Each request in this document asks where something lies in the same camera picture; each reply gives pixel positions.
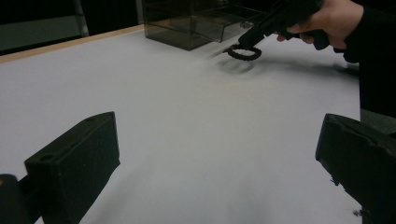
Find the hand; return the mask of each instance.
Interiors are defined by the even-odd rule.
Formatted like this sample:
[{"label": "hand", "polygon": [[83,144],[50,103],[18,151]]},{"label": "hand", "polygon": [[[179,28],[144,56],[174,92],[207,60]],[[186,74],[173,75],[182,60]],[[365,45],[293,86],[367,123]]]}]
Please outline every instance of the hand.
[{"label": "hand", "polygon": [[[329,37],[330,45],[336,49],[346,49],[345,39],[356,29],[363,15],[363,6],[350,0],[324,0],[318,12],[304,21],[289,27],[288,32],[300,34],[307,44],[314,43],[314,37],[305,32],[323,30]],[[278,41],[285,40],[283,35]]]}]

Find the white table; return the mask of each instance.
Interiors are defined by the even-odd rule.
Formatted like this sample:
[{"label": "white table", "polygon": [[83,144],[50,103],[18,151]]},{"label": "white table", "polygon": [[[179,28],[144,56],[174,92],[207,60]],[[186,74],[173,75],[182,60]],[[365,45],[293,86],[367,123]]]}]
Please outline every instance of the white table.
[{"label": "white table", "polygon": [[342,55],[266,38],[260,59],[117,35],[0,64],[0,172],[115,111],[121,166],[81,223],[361,223],[315,160],[326,113],[359,119]]}]

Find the black sleeve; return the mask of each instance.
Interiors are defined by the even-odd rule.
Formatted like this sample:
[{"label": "black sleeve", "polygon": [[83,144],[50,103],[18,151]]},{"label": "black sleeve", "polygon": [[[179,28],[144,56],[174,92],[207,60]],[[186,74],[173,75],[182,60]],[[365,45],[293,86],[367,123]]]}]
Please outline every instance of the black sleeve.
[{"label": "black sleeve", "polygon": [[396,15],[371,7],[364,7],[358,27],[346,38],[347,61],[383,58],[396,52]]}]

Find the transparent box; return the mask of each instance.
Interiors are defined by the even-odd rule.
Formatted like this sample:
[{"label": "transparent box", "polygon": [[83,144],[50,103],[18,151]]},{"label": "transparent box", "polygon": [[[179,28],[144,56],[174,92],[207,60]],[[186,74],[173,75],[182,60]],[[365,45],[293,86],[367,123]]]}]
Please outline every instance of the transparent box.
[{"label": "transparent box", "polygon": [[146,38],[186,50],[240,35],[261,14],[229,0],[143,0]]}]

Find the finger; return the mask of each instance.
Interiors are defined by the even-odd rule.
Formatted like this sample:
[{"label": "finger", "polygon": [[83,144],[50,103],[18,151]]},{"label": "finger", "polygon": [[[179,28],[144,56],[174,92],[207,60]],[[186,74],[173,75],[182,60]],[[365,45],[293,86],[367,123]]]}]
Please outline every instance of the finger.
[{"label": "finger", "polygon": [[312,14],[308,19],[298,22],[291,27],[288,27],[286,30],[292,34],[305,33],[313,30],[322,29],[322,24],[324,21],[323,13],[318,11],[317,13]]},{"label": "finger", "polygon": [[307,44],[313,44],[315,38],[312,35],[308,35],[306,33],[300,33],[300,38]]},{"label": "finger", "polygon": [[347,44],[343,39],[340,39],[336,36],[328,35],[330,45],[332,45],[336,49],[346,49]]},{"label": "finger", "polygon": [[282,41],[284,41],[285,39],[286,39],[286,37],[283,36],[283,35],[278,35],[277,38],[276,38],[276,40],[279,41],[279,42],[282,42]]}]

